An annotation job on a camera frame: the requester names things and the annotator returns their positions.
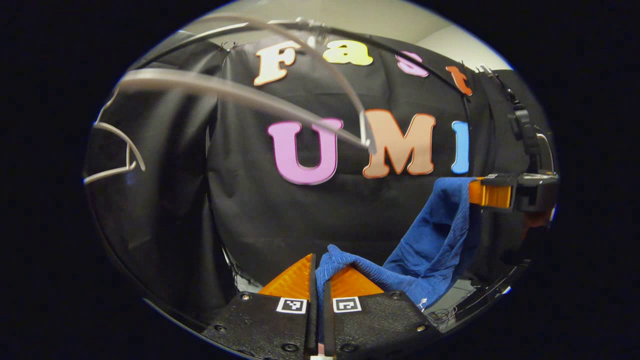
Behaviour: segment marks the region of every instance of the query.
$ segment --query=blue cloth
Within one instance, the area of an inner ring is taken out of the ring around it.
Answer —
[[[383,266],[329,245],[316,269],[321,340],[324,283],[347,265],[384,291],[404,291],[421,309],[449,291],[469,266],[480,239],[480,207],[469,204],[469,183],[474,180],[436,180],[426,205]]]

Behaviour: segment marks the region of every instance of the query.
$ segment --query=white ceiling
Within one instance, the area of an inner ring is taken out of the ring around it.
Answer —
[[[417,44],[452,24],[419,5],[402,0],[238,0],[212,13],[241,13],[265,21],[303,17],[334,28],[394,38],[411,44]],[[198,34],[235,23],[195,22],[184,30]],[[260,31],[248,31],[213,38],[212,41],[236,41],[242,44],[263,36]]]

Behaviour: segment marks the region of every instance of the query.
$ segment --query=blue towel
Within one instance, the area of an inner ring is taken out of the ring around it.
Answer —
[[[404,291],[421,309],[449,291],[469,266],[480,239],[480,207],[469,204],[469,183],[474,180],[436,180],[426,205],[383,266],[329,245],[316,269],[321,341],[324,283],[347,265],[384,291]]]

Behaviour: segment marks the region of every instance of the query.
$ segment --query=screw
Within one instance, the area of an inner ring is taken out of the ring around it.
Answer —
[[[282,350],[286,352],[294,352],[294,351],[298,351],[298,347],[293,344],[284,344],[282,345]]]
[[[356,350],[358,350],[358,345],[354,345],[354,344],[344,344],[340,348],[340,351],[342,352],[354,352]]]

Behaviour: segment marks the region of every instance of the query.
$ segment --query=letter u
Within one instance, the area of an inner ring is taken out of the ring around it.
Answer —
[[[321,121],[334,129],[341,129],[343,125],[340,119],[322,119]],[[276,168],[280,175],[291,183],[317,185],[331,179],[335,174],[338,164],[337,135],[317,126],[312,126],[312,129],[320,137],[320,164],[312,168],[304,167],[298,162],[296,135],[302,130],[299,122],[277,122],[270,125],[267,130],[273,138]]]

